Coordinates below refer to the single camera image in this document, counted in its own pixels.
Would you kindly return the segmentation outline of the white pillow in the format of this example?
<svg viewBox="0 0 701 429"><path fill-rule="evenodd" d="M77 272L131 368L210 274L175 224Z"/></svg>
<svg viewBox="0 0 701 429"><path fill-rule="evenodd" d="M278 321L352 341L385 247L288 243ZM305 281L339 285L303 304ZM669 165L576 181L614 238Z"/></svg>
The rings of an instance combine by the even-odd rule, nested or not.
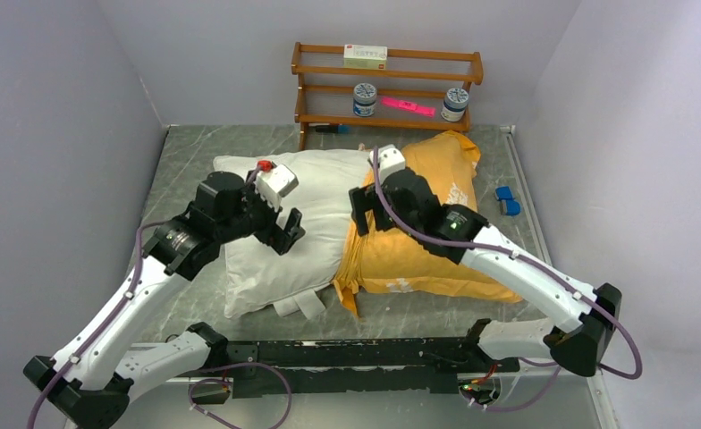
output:
<svg viewBox="0 0 701 429"><path fill-rule="evenodd" d="M302 213L305 234L283 256L254 237L224 246L224 315L239 318L272 307L279 316L300 312L307 319L325 311L319 291L340 267L351 223L350 189L363 185L369 154L357 149L306 150L271 155L291 169L298 187L283 199L279 221L292 208Z"/></svg>

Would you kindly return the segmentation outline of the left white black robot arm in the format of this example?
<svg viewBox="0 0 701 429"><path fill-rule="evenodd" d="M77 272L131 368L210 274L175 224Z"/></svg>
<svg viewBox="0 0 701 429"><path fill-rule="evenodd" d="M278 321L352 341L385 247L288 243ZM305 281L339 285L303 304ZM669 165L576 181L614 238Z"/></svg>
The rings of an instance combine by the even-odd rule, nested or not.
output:
<svg viewBox="0 0 701 429"><path fill-rule="evenodd" d="M254 237L275 253L287 253L303 236L301 213L279 224L282 200L298 186L286 166L260 162L247 177L213 172L186 209L153 223L148 239L135 242L128 278L90 323L53 356L35 356L26 378L80 428L108 428L128 406L167 380L191 371L215 375L234 367L228 340L196 323L174 340L131 353L144 325L169 299L215 261L229 242Z"/></svg>

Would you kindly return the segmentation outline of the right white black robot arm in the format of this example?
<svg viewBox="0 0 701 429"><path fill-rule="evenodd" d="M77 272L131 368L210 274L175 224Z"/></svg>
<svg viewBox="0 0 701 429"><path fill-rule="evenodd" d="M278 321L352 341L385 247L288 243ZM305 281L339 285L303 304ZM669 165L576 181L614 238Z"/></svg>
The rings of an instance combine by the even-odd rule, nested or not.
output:
<svg viewBox="0 0 701 429"><path fill-rule="evenodd" d="M427 180L405 167L383 184L349 192L358 234L370 229L405 231L429 254L487 275L543 313L531 322L477 321L462 356L468 367L486 370L505 358L551 359L565 370L591 377L618 321L621 291L597 288L569 277L516 245L475 210L443 204Z"/></svg>

